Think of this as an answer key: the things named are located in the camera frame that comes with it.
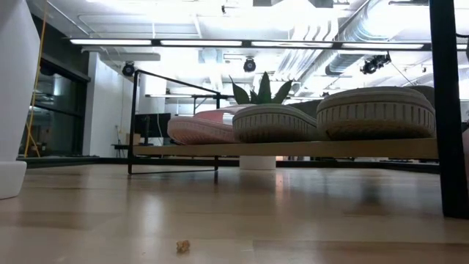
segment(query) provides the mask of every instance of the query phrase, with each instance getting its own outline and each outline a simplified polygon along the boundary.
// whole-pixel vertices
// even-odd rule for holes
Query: white wall
[[[142,74],[140,77],[139,103],[137,114],[160,114],[165,113],[165,98],[148,98],[145,95],[166,94],[166,80]],[[148,143],[155,146],[163,144],[163,138],[149,138]]]
[[[125,143],[130,130],[133,84],[102,62],[96,52],[89,55],[89,76],[83,154],[115,157],[111,145],[117,144],[117,131]]]

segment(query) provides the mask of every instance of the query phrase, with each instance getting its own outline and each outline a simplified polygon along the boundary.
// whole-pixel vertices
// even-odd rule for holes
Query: hardwood floor
[[[139,171],[180,167],[137,166]],[[469,221],[441,215],[437,175],[277,169],[139,175],[32,169],[0,201],[1,263],[467,263]],[[187,254],[176,241],[189,240]]]

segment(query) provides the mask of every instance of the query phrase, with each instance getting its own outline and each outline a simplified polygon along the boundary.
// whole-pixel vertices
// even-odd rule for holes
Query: food crumb
[[[178,241],[176,242],[177,245],[177,253],[186,253],[189,251],[189,247],[191,246],[191,243],[189,241]]]

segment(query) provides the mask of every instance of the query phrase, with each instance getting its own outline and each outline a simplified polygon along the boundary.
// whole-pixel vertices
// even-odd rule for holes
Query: green plant
[[[236,100],[237,104],[283,103],[292,88],[292,81],[288,81],[280,87],[276,96],[272,98],[272,94],[270,93],[269,75],[264,72],[264,75],[262,76],[261,80],[261,85],[259,87],[259,94],[256,94],[255,91],[251,90],[249,91],[251,93],[251,99],[249,99],[248,93],[243,88],[236,85],[233,82],[233,79],[232,83],[234,99]]]

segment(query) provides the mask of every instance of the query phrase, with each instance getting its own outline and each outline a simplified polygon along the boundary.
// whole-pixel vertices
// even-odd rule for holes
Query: white pot
[[[26,163],[16,161],[36,77],[39,36],[24,0],[0,1],[0,199],[18,195]]]
[[[240,156],[240,169],[275,170],[276,157]]]

